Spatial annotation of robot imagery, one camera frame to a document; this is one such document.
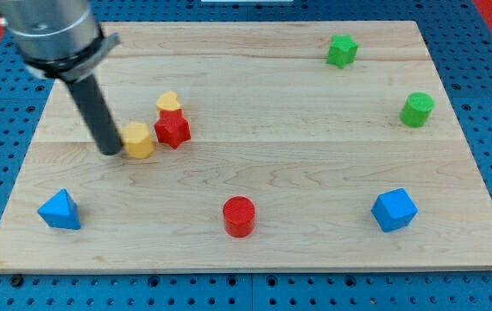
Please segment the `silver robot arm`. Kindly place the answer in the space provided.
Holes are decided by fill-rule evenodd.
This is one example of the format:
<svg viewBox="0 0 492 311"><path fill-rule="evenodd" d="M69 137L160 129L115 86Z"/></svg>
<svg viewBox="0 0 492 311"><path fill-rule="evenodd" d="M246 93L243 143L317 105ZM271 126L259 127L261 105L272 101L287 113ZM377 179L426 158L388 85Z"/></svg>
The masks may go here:
<svg viewBox="0 0 492 311"><path fill-rule="evenodd" d="M119 35L104 33L87 0L0 0L0 14L28 70L62 81L99 152L119 153L122 139L94 74Z"/></svg>

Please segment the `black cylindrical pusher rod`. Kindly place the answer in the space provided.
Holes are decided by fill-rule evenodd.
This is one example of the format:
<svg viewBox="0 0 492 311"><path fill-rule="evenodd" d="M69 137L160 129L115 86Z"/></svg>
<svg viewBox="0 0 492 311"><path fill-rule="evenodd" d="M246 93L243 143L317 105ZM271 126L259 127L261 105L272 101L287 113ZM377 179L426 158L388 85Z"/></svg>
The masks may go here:
<svg viewBox="0 0 492 311"><path fill-rule="evenodd" d="M67 83L66 87L99 152L106 156L119 153L123 143L95 76Z"/></svg>

